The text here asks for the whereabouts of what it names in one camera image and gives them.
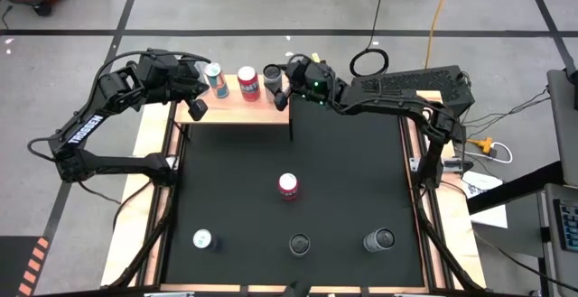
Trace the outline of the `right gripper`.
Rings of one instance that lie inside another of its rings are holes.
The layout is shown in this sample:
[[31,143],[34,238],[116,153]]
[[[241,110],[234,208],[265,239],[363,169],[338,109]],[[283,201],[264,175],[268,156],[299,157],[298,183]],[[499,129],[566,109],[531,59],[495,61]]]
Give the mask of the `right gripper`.
[[288,78],[288,88],[275,92],[274,104],[278,111],[286,109],[292,94],[323,106],[336,104],[338,79],[327,63],[309,57],[291,57],[279,68]]

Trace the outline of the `white Celsius tropical can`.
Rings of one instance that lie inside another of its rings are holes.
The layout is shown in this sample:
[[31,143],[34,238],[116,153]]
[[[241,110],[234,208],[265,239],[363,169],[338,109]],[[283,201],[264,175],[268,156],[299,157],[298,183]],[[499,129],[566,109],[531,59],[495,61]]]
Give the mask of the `white Celsius tropical can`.
[[278,65],[268,64],[263,69],[263,78],[267,100],[274,103],[275,93],[283,88],[282,70]]

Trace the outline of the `blue silver Red Bull can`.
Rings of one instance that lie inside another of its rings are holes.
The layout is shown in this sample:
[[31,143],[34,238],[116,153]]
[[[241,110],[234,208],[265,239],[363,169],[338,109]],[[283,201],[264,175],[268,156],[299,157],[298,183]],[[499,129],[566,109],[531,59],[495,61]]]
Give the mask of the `blue silver Red Bull can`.
[[206,228],[197,230],[192,238],[193,245],[202,250],[216,250],[218,238]]
[[223,70],[217,62],[209,63],[204,69],[204,74],[216,98],[228,96],[228,84]]

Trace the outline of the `red Fanta can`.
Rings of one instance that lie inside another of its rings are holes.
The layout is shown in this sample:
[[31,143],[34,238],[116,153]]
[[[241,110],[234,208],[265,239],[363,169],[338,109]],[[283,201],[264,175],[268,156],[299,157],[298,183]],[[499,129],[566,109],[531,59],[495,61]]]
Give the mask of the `red Fanta can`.
[[299,181],[292,173],[284,173],[278,179],[278,191],[284,200],[295,200],[299,189]]
[[238,70],[237,79],[241,94],[246,101],[257,101],[260,99],[258,76],[253,67],[241,67]]

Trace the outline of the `white blue-banded beverage can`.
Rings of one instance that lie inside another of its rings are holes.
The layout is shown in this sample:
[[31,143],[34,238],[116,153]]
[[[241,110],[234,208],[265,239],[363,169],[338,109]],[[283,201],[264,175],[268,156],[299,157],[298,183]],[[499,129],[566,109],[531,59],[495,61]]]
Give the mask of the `white blue-banded beverage can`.
[[379,228],[367,234],[362,241],[364,248],[370,253],[388,250],[395,243],[395,235],[387,228]]

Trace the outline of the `black computer tower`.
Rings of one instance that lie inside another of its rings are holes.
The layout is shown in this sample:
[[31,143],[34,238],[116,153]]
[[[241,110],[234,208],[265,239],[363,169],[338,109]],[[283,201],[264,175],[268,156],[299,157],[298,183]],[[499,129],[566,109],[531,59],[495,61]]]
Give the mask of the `black computer tower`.
[[393,93],[403,89],[439,91],[443,103],[456,116],[461,116],[475,102],[467,79],[466,74],[457,65],[452,65],[357,77],[351,84],[361,85],[364,91],[371,94],[377,94],[379,91]]

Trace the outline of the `wooden table side board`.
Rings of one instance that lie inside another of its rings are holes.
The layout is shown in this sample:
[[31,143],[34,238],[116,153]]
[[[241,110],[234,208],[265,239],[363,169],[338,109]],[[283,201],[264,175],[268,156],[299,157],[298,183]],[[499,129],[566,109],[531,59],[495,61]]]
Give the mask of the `wooden table side board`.
[[[439,91],[418,90],[417,95],[428,100],[443,102]],[[453,145],[448,143],[443,148],[442,157],[450,158],[453,156]],[[441,187],[435,190],[437,202],[433,203],[439,210],[444,242],[469,277],[482,288],[486,288],[478,246],[467,207],[467,197],[461,193],[467,189],[467,185],[462,182],[459,174],[453,172],[445,172],[442,175],[442,181]],[[450,288],[449,283],[452,283],[453,288],[463,289],[455,275],[448,274],[449,276],[446,277],[443,274],[442,258],[431,240],[428,241],[428,244],[432,253],[436,287]]]
[[[165,133],[170,127],[170,111],[168,105],[160,104],[144,108],[133,156],[159,153],[164,142],[174,146],[172,136]],[[129,175],[122,199],[128,199],[138,189],[143,191],[131,199],[117,217],[101,279],[103,286],[112,284],[125,271],[146,240],[147,226],[155,226],[163,216],[169,189],[155,188],[144,175]]]

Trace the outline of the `dark can bottom centre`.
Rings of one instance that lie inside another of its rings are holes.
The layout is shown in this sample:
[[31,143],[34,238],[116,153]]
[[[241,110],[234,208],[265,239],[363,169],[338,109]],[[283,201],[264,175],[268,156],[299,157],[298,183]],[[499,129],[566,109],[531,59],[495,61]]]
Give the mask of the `dark can bottom centre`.
[[311,247],[311,240],[304,233],[295,233],[289,239],[289,249],[293,256],[305,256]]

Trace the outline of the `orange power splitter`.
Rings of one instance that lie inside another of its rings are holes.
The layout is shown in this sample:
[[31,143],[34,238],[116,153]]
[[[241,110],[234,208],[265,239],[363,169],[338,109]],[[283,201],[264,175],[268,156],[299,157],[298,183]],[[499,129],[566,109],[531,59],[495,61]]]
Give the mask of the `orange power splitter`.
[[495,157],[497,152],[493,148],[493,139],[491,137],[486,137],[485,139],[468,139],[469,144],[474,144],[480,149],[480,152],[487,157]]

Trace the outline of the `printed white paper sheet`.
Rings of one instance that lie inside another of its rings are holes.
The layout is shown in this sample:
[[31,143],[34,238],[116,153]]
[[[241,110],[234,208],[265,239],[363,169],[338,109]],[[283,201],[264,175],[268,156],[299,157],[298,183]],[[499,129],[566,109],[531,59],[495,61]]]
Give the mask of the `printed white paper sheet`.
[[503,180],[482,173],[468,171],[461,178],[468,198],[473,198],[503,184]]

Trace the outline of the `blank white paper sheet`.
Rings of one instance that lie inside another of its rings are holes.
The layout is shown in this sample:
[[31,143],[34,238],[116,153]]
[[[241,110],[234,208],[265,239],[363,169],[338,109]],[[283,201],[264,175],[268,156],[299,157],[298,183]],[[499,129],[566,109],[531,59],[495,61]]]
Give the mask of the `blank white paper sheet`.
[[486,209],[472,214],[470,215],[470,220],[476,224],[505,229],[508,228],[507,209],[505,205],[500,205],[492,209]]

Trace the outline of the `black mat orange stripes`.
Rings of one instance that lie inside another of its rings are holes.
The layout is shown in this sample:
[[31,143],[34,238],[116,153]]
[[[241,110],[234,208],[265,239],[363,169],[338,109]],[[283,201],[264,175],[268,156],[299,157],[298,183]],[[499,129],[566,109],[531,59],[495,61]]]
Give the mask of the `black mat orange stripes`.
[[50,247],[47,237],[0,236],[0,297],[32,297]]

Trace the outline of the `black support beam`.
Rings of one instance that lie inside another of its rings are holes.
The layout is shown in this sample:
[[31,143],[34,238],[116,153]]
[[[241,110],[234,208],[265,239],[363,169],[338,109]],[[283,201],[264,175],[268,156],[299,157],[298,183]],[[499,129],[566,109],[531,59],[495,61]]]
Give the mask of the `black support beam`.
[[468,199],[468,211],[470,214],[476,214],[495,208],[512,200],[539,192],[549,183],[564,184],[564,172],[560,161],[552,162],[513,181],[507,181],[498,187]]

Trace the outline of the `grey control console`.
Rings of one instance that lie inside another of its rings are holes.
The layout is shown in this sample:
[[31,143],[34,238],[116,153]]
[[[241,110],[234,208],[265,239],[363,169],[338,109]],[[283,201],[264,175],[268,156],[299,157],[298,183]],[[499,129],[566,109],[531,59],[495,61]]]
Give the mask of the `grey control console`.
[[554,200],[578,201],[578,189],[546,184],[538,195],[541,238],[546,274],[555,280],[549,284],[554,297],[578,297],[578,253],[563,250],[555,223]]

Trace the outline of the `blue-key keypad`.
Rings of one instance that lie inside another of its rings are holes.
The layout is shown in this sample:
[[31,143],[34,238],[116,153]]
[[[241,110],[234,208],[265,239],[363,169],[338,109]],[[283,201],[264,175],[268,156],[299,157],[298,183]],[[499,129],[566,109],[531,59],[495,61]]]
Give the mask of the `blue-key keypad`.
[[578,201],[556,199],[554,209],[562,249],[578,253]]

